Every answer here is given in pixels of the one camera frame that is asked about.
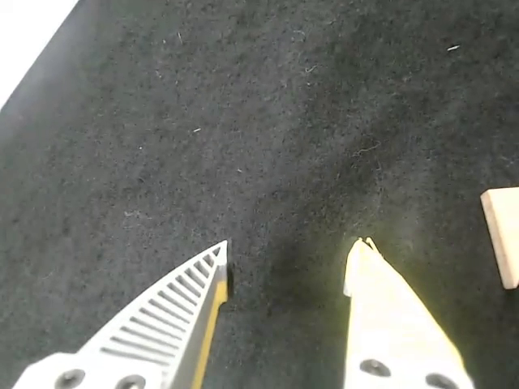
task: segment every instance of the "fabric surface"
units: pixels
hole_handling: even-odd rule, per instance
[[[366,235],[477,387],[516,387],[519,294],[479,195],[519,183],[518,20],[514,0],[80,2],[0,113],[0,387],[226,238],[204,388],[340,387]]]

